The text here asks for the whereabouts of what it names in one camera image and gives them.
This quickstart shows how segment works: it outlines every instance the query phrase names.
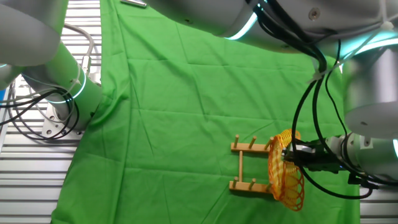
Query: black wire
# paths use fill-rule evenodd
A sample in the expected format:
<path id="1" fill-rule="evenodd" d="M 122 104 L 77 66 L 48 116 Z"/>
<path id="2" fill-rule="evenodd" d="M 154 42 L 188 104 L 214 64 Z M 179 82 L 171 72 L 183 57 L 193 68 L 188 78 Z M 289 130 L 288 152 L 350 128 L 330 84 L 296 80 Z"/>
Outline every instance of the black wire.
<path id="1" fill-rule="evenodd" d="M 272 37 L 282 40 L 285 43 L 294 47 L 295 49 L 297 49 L 311 57 L 314 57 L 315 59 L 318 60 L 318 63 L 319 63 L 318 71 L 320 73 L 326 71 L 327 61 L 326 61 L 325 56 L 322 54 L 322 52 L 318 49 L 317 46 L 315 46 L 315 43 L 317 41 L 312 40 L 309 36 L 307 36 L 306 33 L 295 23 L 295 21 L 292 18 L 290 18 L 290 16 L 282 9 L 282 7 L 279 5 L 279 3 L 277 1 L 269 0 L 268 3 L 270 3 L 271 8 L 274 10 L 274 12 L 276 12 L 276 14 L 282 20 L 282 22 L 285 23 L 285 25 L 287 25 L 290 28 L 290 30 L 295 35 L 297 35 L 297 37 L 299 37 L 300 40 L 298 40 L 297 38 L 295 38 L 294 36 L 289 34 L 281 26 L 278 26 L 272 19 L 268 18 L 259 7 L 255 7 L 254 12 L 257 15 L 257 18 L 258 18 L 261 28 L 265 32 L 267 32 L 269 35 L 271 35 Z M 294 118 L 293 128 L 292 128 L 292 145 L 293 145 L 295 155 L 297 155 L 297 153 L 296 153 L 297 152 L 297 148 L 296 148 L 297 142 L 295 139 L 295 130 L 296 130 L 300 110 L 304 104 L 305 99 L 307 98 L 308 94 L 310 93 L 311 89 L 314 87 L 314 85 L 316 83 L 317 83 L 316 81 L 312 82 L 310 84 L 310 86 L 307 88 L 307 91 L 304 93 L 302 99 L 300 100 L 300 103 L 299 103 L 296 113 L 295 113 L 295 118 Z M 362 196 L 347 196 L 347 195 L 340 195 L 340 194 L 331 192 L 331 191 L 323 188 L 318 183 L 316 183 L 304 170 L 300 159 L 296 158 L 296 160 L 297 160 L 296 163 L 297 163 L 298 167 L 302 171 L 303 175 L 308 179 L 308 181 L 310 181 L 315 187 L 317 187 L 318 189 L 322 190 L 323 192 L 325 192 L 327 194 L 330 194 L 332 196 L 339 197 L 339 198 L 345 198 L 345 199 L 362 199 L 362 198 L 366 198 L 372 194 L 372 191 L 373 191 L 372 189 L 369 189 L 369 192 L 366 195 L 362 195 Z"/>
<path id="2" fill-rule="evenodd" d="M 69 100 L 69 99 L 72 98 L 72 96 L 71 96 L 70 94 L 65 95 L 65 94 L 66 94 L 66 91 L 63 91 L 63 90 L 61 90 L 61 89 L 58 89 L 58 94 L 62 95 L 62 97 L 65 99 L 65 103 L 66 103 L 67 106 L 68 106 L 69 113 L 72 113 L 72 109 L 71 109 L 71 107 L 72 107 L 72 106 L 71 106 L 71 100 Z M 39 98 L 35 98 L 36 101 L 32 103 L 32 106 L 35 105 L 35 104 L 37 104 L 37 103 L 40 101 L 40 100 L 38 100 L 38 99 L 39 99 Z M 64 130 L 67 128 L 67 126 L 68 126 L 68 124 L 69 124 L 69 122 L 70 122 L 71 116 L 68 117 L 68 119 L 67 119 L 67 121 L 65 122 L 64 127 L 61 129 L 61 131 L 59 131 L 57 134 L 54 134 L 53 136 L 50 136 L 50 137 L 44 137 L 44 136 L 42 136 L 42 135 L 40 135 L 40 134 L 37 134 L 32 128 L 29 127 L 29 125 L 22 119 L 22 117 L 19 118 L 19 121 L 20 121 L 29 131 L 31 131 L 32 134 L 34 134 L 34 135 L 36 135 L 36 136 L 38 136 L 38 137 L 40 137 L 40 138 L 35 138 L 35 137 L 32 137 L 32 136 L 29 136 L 28 134 L 24 133 L 24 132 L 18 127 L 18 125 L 15 123 L 15 121 L 12 121 L 12 123 L 13 123 L 13 125 L 16 127 L 16 129 L 17 129 L 21 134 L 23 134 L 25 137 L 27 137 L 27 138 L 29 138 L 29 139 L 33 139 L 33 140 L 42 140 L 42 141 L 44 141 L 44 140 L 55 140 L 55 139 L 60 139 L 60 138 L 63 138 L 64 136 L 66 136 L 67 134 L 69 134 L 70 132 L 72 132 L 73 129 L 76 127 L 77 123 L 78 123 L 80 113 L 79 113 L 79 110 L 78 110 L 78 107 L 77 107 L 76 102 L 74 102 L 74 104 L 75 104 L 75 108 L 76 108 L 76 121 L 75 121 L 74 125 L 70 128 L 70 130 L 67 131 L 67 132 L 65 132 L 65 133 L 64 133 Z M 18 111 L 17 107 L 15 107 L 15 111 L 16 111 L 17 115 L 20 114 L 20 112 Z M 11 116 L 12 116 L 12 113 L 11 113 L 11 109 L 10 109 L 10 108 L 8 108 L 8 113 L 9 113 L 9 116 L 11 117 Z"/>
<path id="3" fill-rule="evenodd" d="M 273 38 L 279 39 L 286 44 L 292 46 L 296 50 L 310 56 L 313 58 L 317 58 L 317 56 L 308 48 L 304 47 L 303 44 L 300 43 L 299 40 L 297 40 L 295 37 L 290 35 L 286 30 L 283 28 L 279 27 L 277 24 L 274 23 L 274 21 L 270 18 L 268 18 L 264 12 L 261 10 L 260 7 L 254 8 L 254 12 L 257 15 L 257 21 L 267 34 L 272 36 Z"/>
<path id="4" fill-rule="evenodd" d="M 312 88 L 314 87 L 314 85 L 317 83 L 317 81 L 311 82 L 311 84 L 308 86 L 307 90 L 305 90 L 305 93 L 303 94 L 303 96 L 300 99 L 300 102 L 298 103 L 296 112 L 294 114 L 294 118 L 293 118 L 293 124 L 292 124 L 292 147 L 293 147 L 293 153 L 294 155 L 297 155 L 297 147 L 296 147 L 296 137 L 295 137 L 295 133 L 296 133 L 296 129 L 297 129 L 297 122 L 299 120 L 299 116 L 300 116 L 300 111 L 303 107 L 303 104 L 305 102 L 305 100 L 307 99 L 308 95 L 310 94 Z M 322 192 L 334 196 L 334 197 L 338 197 L 338 198 L 343 198 L 343 199 L 349 199 L 349 200 L 358 200 L 358 199 L 364 199 L 369 197 L 372 193 L 373 193 L 373 189 L 369 189 L 369 191 L 365 194 L 365 195 L 359 195 L 359 196 L 350 196 L 350 195 L 341 195 L 335 192 L 332 192 L 324 187 L 322 187 L 320 184 L 318 184 L 317 182 L 315 182 L 307 173 L 307 171 L 305 171 L 303 164 L 301 162 L 301 160 L 295 156 L 295 161 L 294 161 L 295 165 L 301 170 L 302 174 L 305 176 L 305 178 L 312 184 L 314 185 L 316 188 L 318 188 L 319 190 L 321 190 Z"/>
<path id="5" fill-rule="evenodd" d="M 14 108 L 14 107 L 16 107 L 16 106 L 28 105 L 29 103 L 35 103 L 35 102 L 37 101 L 38 98 L 40 98 L 40 100 L 43 100 L 44 98 L 46 98 L 46 97 L 48 97 L 48 96 L 50 96 L 50 95 L 52 95 L 52 94 L 54 94 L 54 93 L 60 93 L 60 90 L 52 90 L 52 91 L 49 91 L 49 92 L 47 92 L 47 93 L 44 93 L 44 94 L 41 95 L 41 96 L 38 96 L 38 97 L 36 97 L 36 98 L 34 98 L 34 99 L 31 99 L 31 100 L 28 100 L 28 101 L 25 101 L 25 102 L 22 102 L 22 103 L 15 103 L 15 104 L 12 104 L 12 105 L 9 105 L 9 104 L 0 105 L 0 108 Z"/>
<path id="6" fill-rule="evenodd" d="M 263 6 L 264 4 L 265 4 L 265 2 L 262 2 L 262 1 L 260 2 L 260 6 Z M 324 54 L 318 49 L 318 47 L 316 47 L 314 44 L 309 45 L 309 43 L 313 42 L 313 40 L 306 33 L 304 33 L 304 31 L 299 27 L 299 25 L 297 25 L 295 23 L 295 21 L 292 18 L 290 18 L 290 16 L 283 10 L 283 8 L 279 5 L 279 3 L 276 0 L 269 0 L 268 4 L 271 6 L 272 10 L 274 10 L 274 12 L 278 15 L 279 19 L 281 19 L 282 22 L 285 23 L 285 25 L 287 25 L 290 28 L 290 30 L 292 30 L 292 32 L 299 37 L 299 39 L 301 39 L 301 41 L 294 38 L 281 26 L 276 25 L 272 19 L 265 16 L 264 12 L 259 7 L 254 8 L 254 12 L 256 13 L 257 18 L 259 20 L 263 20 L 264 25 L 266 25 L 266 27 L 270 28 L 270 30 L 275 29 L 278 32 L 282 33 L 284 35 L 284 37 L 287 36 L 287 37 L 290 37 L 290 39 L 299 41 L 299 44 L 295 45 L 295 46 L 292 45 L 293 47 L 297 48 L 297 46 L 299 46 L 300 48 L 303 48 L 304 45 L 308 45 L 310 47 L 310 50 L 313 52 L 313 54 L 315 54 L 312 57 L 317 59 L 319 62 L 319 68 L 318 68 L 319 72 L 320 73 L 324 72 L 327 69 L 326 58 L 325 58 Z M 289 40 L 289 39 L 284 39 L 283 37 L 279 38 L 279 39 L 284 41 L 285 43 L 291 45 L 291 43 L 287 42 L 287 40 Z"/>
<path id="7" fill-rule="evenodd" d="M 34 102 L 32 104 L 30 104 L 28 107 L 26 107 L 24 110 L 22 110 L 22 112 L 20 114 L 17 114 L 14 117 L 10 117 L 10 119 L 7 121 L 1 122 L 0 126 L 3 126 L 5 124 L 15 121 L 17 118 L 21 117 L 24 113 L 26 113 L 29 109 L 31 109 L 35 104 L 37 104 L 40 100 L 43 100 L 44 98 L 46 98 L 49 95 L 54 94 L 54 93 L 58 93 L 58 90 L 53 90 L 53 91 L 43 94 L 42 96 L 38 96 L 37 98 L 34 99 Z"/>

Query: wrinkled fabric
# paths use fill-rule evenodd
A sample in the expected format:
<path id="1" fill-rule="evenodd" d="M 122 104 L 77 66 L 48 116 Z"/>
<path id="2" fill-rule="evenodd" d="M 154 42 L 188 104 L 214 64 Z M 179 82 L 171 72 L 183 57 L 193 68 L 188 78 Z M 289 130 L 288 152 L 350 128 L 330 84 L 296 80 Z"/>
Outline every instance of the wrinkled fabric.
<path id="1" fill-rule="evenodd" d="M 314 72 L 310 58 L 221 39 L 119 0 L 101 0 L 101 22 L 103 99 L 52 223 L 359 223 L 359 201 L 308 181 L 301 212 L 228 188 L 238 175 L 235 135 L 265 144 L 291 127 Z M 340 76 L 330 80 L 339 106 Z M 310 102 L 298 123 L 306 141 L 317 138 Z M 318 110 L 324 136 L 343 132 L 324 88 Z M 243 167 L 244 181 L 268 183 L 267 157 L 245 154 Z M 310 175 L 332 191 L 359 194 L 347 173 Z"/>

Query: orange wire basket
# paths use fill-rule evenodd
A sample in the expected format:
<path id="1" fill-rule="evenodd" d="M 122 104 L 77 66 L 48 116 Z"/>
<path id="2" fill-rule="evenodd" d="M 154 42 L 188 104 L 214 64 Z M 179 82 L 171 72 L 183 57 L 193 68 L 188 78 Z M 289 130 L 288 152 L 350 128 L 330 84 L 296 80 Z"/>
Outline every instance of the orange wire basket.
<path id="1" fill-rule="evenodd" d="M 293 211 L 300 211 L 304 203 L 304 177 L 293 162 L 282 160 L 282 150 L 292 140 L 292 130 L 288 129 L 274 137 L 268 158 L 269 182 L 274 198 Z"/>

